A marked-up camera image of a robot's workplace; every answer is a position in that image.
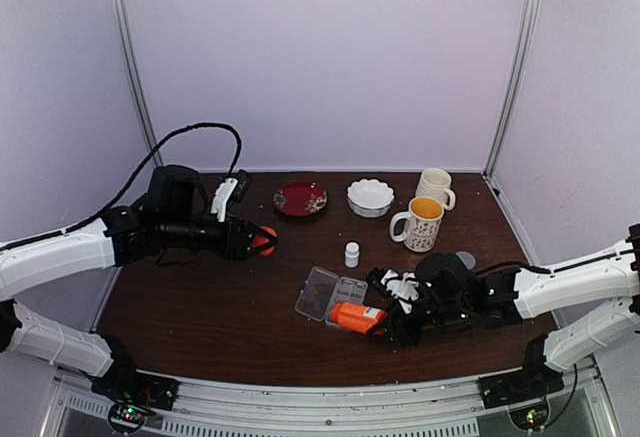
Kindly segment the clear plastic pill organizer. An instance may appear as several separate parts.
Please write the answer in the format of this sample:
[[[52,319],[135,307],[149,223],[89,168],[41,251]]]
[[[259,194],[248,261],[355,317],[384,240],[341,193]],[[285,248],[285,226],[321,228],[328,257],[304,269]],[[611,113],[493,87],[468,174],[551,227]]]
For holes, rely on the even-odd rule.
[[[362,304],[368,285],[363,280],[338,276],[324,268],[314,266],[295,304],[295,311],[327,327],[339,329],[331,317],[334,306],[342,302]]]

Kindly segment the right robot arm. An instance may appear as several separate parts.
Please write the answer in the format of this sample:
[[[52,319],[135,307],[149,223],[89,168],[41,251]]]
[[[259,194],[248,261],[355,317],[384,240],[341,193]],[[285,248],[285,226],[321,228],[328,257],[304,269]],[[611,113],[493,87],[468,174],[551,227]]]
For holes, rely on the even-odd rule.
[[[367,284],[392,303],[372,328],[398,348],[431,329],[497,329],[585,302],[599,307],[533,339],[513,376],[519,397],[535,397],[582,358],[639,327],[639,227],[600,252],[547,267],[503,262],[480,272],[455,254],[436,253],[411,272],[373,269]]]

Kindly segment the orange pill bottle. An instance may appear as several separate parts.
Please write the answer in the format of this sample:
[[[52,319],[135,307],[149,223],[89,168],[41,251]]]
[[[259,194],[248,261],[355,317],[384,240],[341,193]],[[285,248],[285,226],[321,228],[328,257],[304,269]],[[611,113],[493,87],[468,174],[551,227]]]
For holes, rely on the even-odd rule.
[[[381,324],[388,314],[386,311],[353,302],[340,302],[331,310],[331,321],[341,329],[366,335],[378,324]]]

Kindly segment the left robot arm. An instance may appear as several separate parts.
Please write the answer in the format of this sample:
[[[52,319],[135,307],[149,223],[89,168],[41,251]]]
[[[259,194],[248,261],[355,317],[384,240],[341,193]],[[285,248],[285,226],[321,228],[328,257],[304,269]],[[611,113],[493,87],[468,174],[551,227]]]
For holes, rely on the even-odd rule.
[[[144,377],[116,338],[72,329],[17,302],[19,293],[84,271],[122,268],[170,249],[213,252],[243,261],[272,251],[277,235],[233,216],[251,184],[241,171],[209,196],[200,174],[180,165],[154,170],[148,190],[131,206],[109,208],[76,230],[59,230],[1,248],[1,349],[83,372],[104,394],[133,401]]]

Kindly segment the orange bottle cap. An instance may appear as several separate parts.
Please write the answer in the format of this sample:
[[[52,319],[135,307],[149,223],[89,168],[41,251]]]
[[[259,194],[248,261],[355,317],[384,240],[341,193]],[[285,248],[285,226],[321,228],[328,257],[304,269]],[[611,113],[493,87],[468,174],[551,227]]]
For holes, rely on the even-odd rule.
[[[251,249],[258,249],[258,255],[260,257],[268,257],[275,250],[277,238],[278,234],[274,228],[263,225],[260,227],[260,231],[254,236]]]

